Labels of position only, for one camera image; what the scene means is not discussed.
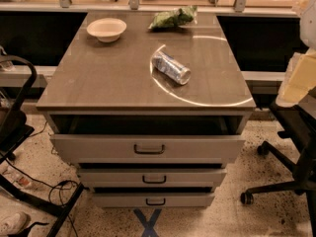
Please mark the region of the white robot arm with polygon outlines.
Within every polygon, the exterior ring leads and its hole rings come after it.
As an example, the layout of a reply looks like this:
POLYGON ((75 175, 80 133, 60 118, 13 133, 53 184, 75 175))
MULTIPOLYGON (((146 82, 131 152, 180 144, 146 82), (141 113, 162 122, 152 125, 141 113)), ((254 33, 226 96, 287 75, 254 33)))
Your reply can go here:
POLYGON ((308 0, 300 16, 300 38, 316 49, 316 0, 308 0))

